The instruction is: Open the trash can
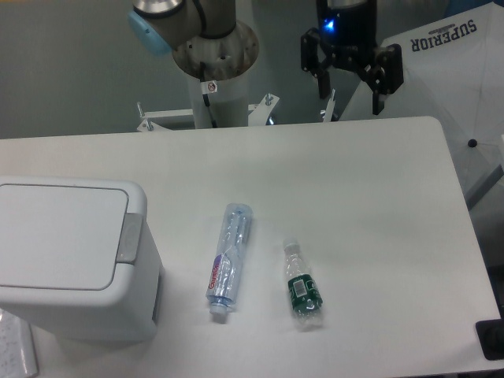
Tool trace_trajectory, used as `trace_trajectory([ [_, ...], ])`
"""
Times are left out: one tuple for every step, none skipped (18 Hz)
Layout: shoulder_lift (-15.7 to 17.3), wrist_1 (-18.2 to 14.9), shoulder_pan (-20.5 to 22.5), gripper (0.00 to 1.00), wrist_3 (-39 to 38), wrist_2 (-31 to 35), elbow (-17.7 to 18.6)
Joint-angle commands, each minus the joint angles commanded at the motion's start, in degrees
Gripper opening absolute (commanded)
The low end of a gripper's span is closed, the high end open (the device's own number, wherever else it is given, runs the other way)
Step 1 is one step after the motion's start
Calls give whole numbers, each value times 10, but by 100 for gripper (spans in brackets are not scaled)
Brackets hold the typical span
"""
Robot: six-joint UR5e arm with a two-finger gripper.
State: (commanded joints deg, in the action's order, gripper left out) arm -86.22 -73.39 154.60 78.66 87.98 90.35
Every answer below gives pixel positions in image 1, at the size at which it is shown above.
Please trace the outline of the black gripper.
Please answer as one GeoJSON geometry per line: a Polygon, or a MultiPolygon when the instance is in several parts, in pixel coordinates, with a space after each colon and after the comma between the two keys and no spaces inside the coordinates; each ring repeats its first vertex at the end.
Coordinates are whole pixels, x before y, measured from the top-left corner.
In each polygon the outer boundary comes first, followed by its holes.
{"type": "Polygon", "coordinates": [[[358,72],[372,92],[372,114],[379,115],[404,75],[401,46],[377,47],[377,2],[317,1],[316,9],[318,29],[300,40],[302,70],[317,80],[320,99],[330,95],[330,67],[358,72]]]}

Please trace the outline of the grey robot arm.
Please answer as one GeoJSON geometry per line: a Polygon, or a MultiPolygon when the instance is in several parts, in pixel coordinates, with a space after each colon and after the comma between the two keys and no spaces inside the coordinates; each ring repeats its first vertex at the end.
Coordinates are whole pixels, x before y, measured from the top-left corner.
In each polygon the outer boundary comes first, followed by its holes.
{"type": "MultiPolygon", "coordinates": [[[[376,44],[375,1],[317,1],[317,26],[300,38],[300,67],[330,93],[330,68],[355,73],[372,92],[372,114],[403,84],[402,48],[376,44]]],[[[200,82],[232,80],[256,61],[256,35],[236,17],[234,1],[134,1],[128,23],[152,54],[172,53],[200,82]]]]}

